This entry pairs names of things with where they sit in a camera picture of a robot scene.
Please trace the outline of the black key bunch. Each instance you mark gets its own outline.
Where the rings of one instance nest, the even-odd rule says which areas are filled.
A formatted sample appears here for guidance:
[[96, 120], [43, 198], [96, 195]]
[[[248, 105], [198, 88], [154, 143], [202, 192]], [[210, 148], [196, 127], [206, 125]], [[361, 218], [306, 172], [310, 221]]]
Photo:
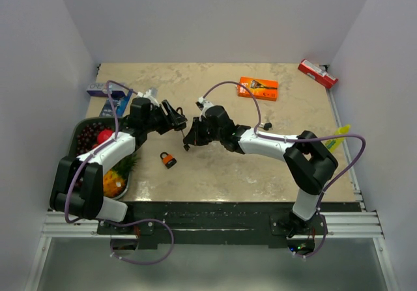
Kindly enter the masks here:
[[185, 151], [189, 151], [190, 149], [190, 145], [188, 143], [188, 136], [185, 134], [184, 130], [180, 131], [182, 134], [182, 144], [183, 144], [183, 148], [185, 149]]

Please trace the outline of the black Kaijing padlock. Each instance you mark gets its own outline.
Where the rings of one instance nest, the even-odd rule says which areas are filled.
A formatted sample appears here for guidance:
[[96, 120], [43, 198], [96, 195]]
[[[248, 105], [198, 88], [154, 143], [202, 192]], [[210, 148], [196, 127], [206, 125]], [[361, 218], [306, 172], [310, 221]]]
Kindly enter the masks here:
[[176, 121], [178, 125], [181, 125], [186, 122], [186, 117], [183, 114], [182, 107], [177, 107], [176, 110]]

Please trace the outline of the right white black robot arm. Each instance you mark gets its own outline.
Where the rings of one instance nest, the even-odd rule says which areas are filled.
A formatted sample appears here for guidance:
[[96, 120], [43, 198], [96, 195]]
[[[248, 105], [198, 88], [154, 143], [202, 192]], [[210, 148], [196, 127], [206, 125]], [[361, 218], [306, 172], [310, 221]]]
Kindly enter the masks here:
[[286, 163], [298, 186], [296, 201], [289, 215], [277, 222], [287, 237], [305, 234], [313, 227], [313, 216], [326, 183], [333, 177], [338, 161], [310, 131], [285, 139], [280, 135], [257, 133], [254, 128], [235, 124], [226, 110], [215, 105], [194, 117], [183, 139], [189, 146], [205, 146], [218, 141], [230, 152], [256, 154]]

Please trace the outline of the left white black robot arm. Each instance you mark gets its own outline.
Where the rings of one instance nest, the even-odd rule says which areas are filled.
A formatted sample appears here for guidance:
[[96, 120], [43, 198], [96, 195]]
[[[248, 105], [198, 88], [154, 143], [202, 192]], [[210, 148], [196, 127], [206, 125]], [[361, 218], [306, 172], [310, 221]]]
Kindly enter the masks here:
[[123, 123], [115, 122], [115, 132], [96, 148], [78, 157], [59, 161], [50, 197], [51, 209], [63, 212], [67, 223], [80, 219], [111, 221], [121, 234], [134, 229], [135, 218], [128, 205], [104, 196], [103, 178], [123, 158], [133, 154], [147, 140], [147, 135], [181, 131], [187, 118], [164, 100], [158, 104], [137, 97], [130, 104], [130, 114]]

